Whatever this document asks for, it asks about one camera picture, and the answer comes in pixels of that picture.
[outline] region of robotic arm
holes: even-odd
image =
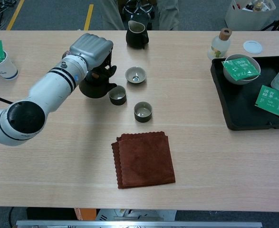
[[[111,67],[112,49],[112,41],[82,35],[70,47],[70,55],[30,89],[28,98],[0,110],[0,143],[21,145],[41,132],[48,114],[56,111],[94,69],[100,72],[103,68],[103,72],[113,75],[116,67]]]

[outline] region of microfiber cloth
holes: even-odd
[[[119,189],[175,183],[164,132],[122,134],[112,149]]]

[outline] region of white bowl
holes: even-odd
[[[228,56],[228,57],[225,59],[225,61],[227,61],[227,60],[233,60],[233,59],[236,59],[236,58],[243,58],[243,57],[247,58],[248,61],[251,62],[251,64],[254,65],[254,67],[256,68],[256,70],[257,70],[259,73],[261,73],[261,67],[260,67],[260,65],[258,64],[258,62],[257,62],[256,60],[254,60],[253,58],[247,56],[247,55],[234,54],[234,55]],[[258,76],[248,77],[247,79],[241,79],[241,80],[239,80],[239,81],[235,81],[235,80],[233,79],[233,77],[231,77],[231,75],[228,73],[228,71],[226,70],[226,68],[223,68],[223,72],[224,72],[225,78],[226,78],[229,82],[231,82],[231,83],[233,83],[233,84],[236,84],[236,85],[245,85],[245,84],[248,84],[248,83],[252,82],[253,80],[255,80],[255,79],[257,79],[257,78],[259,77],[259,75],[258,75]]]
[[[146,73],[141,67],[131,67],[125,72],[125,78],[133,84],[142,83],[146,78]]]

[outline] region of trousers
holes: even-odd
[[[125,30],[117,0],[99,0],[104,30]],[[157,0],[159,30],[178,30],[178,0]]]

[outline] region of black tray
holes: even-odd
[[[226,124],[231,130],[257,130],[279,128],[279,116],[255,105],[262,85],[270,87],[279,72],[279,56],[255,57],[261,75],[246,85],[227,81],[223,73],[224,58],[214,59],[211,74],[219,94]]]

